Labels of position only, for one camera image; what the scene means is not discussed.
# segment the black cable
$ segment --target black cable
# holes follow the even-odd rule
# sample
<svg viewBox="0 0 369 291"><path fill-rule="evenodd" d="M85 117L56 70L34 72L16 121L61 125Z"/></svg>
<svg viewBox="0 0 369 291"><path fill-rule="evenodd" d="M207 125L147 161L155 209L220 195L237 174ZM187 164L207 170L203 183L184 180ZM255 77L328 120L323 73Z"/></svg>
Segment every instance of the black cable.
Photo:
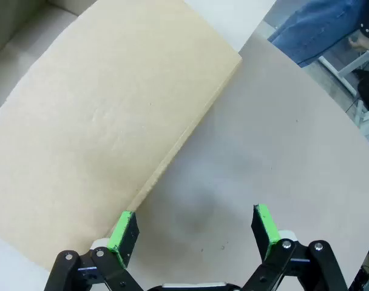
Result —
<svg viewBox="0 0 369 291"><path fill-rule="evenodd" d="M351 109L351 108L352 108L353 104L354 104L354 103L356 103L356 101L357 101L358 99L360 99L360 97L357 97L357 98L353 101L353 103L349 106L348 110L347 110L347 111L345 111L345 113L348 113L349 109Z"/></svg>

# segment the person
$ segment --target person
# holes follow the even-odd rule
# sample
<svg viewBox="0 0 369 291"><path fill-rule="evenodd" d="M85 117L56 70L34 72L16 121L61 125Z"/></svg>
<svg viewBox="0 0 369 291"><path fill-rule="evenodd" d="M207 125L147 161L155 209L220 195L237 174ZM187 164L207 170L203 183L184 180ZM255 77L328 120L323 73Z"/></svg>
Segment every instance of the person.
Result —
<svg viewBox="0 0 369 291"><path fill-rule="evenodd" d="M312 0L268 40L304 67L357 29L357 40L349 38L350 45L358 51L369 50L369 0Z"/></svg>

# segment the screw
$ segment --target screw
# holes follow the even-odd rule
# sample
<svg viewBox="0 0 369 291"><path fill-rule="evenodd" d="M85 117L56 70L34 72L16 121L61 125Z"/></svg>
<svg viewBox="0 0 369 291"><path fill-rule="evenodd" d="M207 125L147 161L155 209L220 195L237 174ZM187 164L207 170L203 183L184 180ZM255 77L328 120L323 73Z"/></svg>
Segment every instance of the screw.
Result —
<svg viewBox="0 0 369 291"><path fill-rule="evenodd" d="M322 250L323 249L323 245L320 243L320 242L317 242L315 245L314 245L314 248L316 250Z"/></svg>
<svg viewBox="0 0 369 291"><path fill-rule="evenodd" d="M282 247L284 247L285 249L289 249L291 247L291 243L289 241L284 241L282 243Z"/></svg>

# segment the blue jeans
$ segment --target blue jeans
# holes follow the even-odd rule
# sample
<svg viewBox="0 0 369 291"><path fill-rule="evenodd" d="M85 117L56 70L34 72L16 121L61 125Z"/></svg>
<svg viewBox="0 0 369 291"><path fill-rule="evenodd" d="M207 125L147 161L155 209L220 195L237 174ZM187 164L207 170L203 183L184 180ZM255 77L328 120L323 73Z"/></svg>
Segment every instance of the blue jeans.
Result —
<svg viewBox="0 0 369 291"><path fill-rule="evenodd" d="M309 65L357 30L366 0L312 0L268 40L300 67Z"/></svg>

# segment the bolt head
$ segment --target bolt head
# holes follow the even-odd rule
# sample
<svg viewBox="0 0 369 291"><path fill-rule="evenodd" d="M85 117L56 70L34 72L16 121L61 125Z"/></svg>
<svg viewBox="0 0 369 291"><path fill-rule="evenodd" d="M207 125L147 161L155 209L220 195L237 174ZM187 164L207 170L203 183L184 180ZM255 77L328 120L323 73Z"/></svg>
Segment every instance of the bolt head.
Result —
<svg viewBox="0 0 369 291"><path fill-rule="evenodd" d="M284 241L282 243L282 247L284 247L285 249L289 249L291 247L291 243L289 241Z"/></svg>
<svg viewBox="0 0 369 291"><path fill-rule="evenodd" d="M104 255L104 252L102 250L99 250L99 251L97 251L96 255L97 256L103 256Z"/></svg>
<svg viewBox="0 0 369 291"><path fill-rule="evenodd" d="M317 242L315 245L314 245L314 248L318 251L322 250L323 249L323 245L320 243L320 242Z"/></svg>

